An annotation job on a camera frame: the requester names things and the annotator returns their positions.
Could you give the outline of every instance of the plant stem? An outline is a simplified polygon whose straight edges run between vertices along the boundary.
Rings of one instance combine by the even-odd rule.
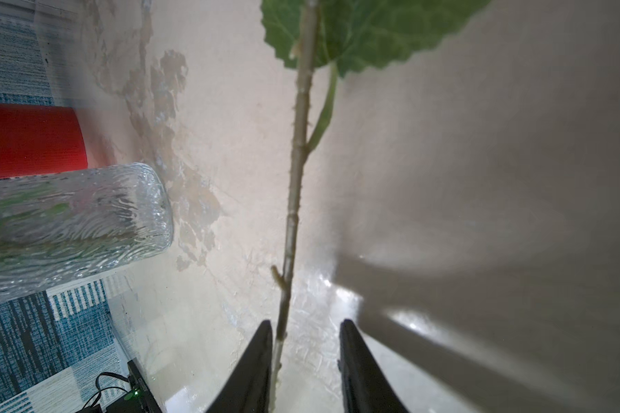
[[[317,147],[321,137],[324,136],[324,132],[326,128],[331,124],[331,118],[333,117],[333,102],[335,101],[335,85],[338,83],[338,65],[335,62],[330,62],[329,67],[331,68],[331,80],[329,81],[329,91],[326,94],[326,100],[324,101],[324,107],[319,114],[319,120],[317,120],[317,125],[314,127],[314,131],[312,136],[310,136],[310,140],[308,141],[307,149],[308,154],[314,151],[314,148]]]
[[[289,173],[289,199],[287,213],[287,230],[285,235],[285,260],[283,263],[282,288],[280,295],[280,312],[276,339],[273,343],[273,366],[270,385],[270,411],[276,403],[276,382],[280,370],[282,345],[287,336],[287,319],[291,301],[291,280],[294,277],[294,258],[296,255],[296,236],[299,228],[299,207],[301,205],[301,179],[306,163],[308,110],[310,109],[310,87],[314,72],[314,52],[317,48],[317,31],[319,29],[319,0],[306,0],[306,7],[301,14],[301,57],[299,58],[296,79],[296,115],[294,118],[294,136],[291,140],[291,171]]]

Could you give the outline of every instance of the textured glass vase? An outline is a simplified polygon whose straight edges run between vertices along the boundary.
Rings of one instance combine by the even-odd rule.
[[[0,180],[0,303],[163,252],[173,218],[141,163]]]

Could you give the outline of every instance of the peeling paint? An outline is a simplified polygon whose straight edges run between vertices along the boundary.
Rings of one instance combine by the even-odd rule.
[[[183,129],[176,113],[177,96],[186,87],[186,58],[176,50],[166,50],[160,59],[147,64],[147,46],[154,34],[149,0],[140,4],[141,25],[128,37],[129,44],[104,36],[102,19],[116,14],[113,0],[86,0],[84,12],[85,57],[94,69],[95,81],[103,91],[124,98],[139,136],[139,157],[166,184],[182,251],[176,268],[183,271],[193,263],[202,266],[215,244],[211,225],[220,216],[221,206],[208,181],[173,150],[173,141]],[[136,49],[138,56],[128,60],[133,67],[120,85],[111,72],[113,65],[123,70],[119,51]]]

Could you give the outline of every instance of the green leaf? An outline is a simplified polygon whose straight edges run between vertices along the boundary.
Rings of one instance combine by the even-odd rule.
[[[316,67],[335,61],[338,72],[360,72],[406,61],[456,33],[489,0],[321,0]],[[262,0],[265,42],[286,67],[296,67],[303,0]]]

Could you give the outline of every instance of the red object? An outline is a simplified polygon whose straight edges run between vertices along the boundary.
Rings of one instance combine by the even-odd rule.
[[[72,108],[0,104],[0,178],[86,168]]]

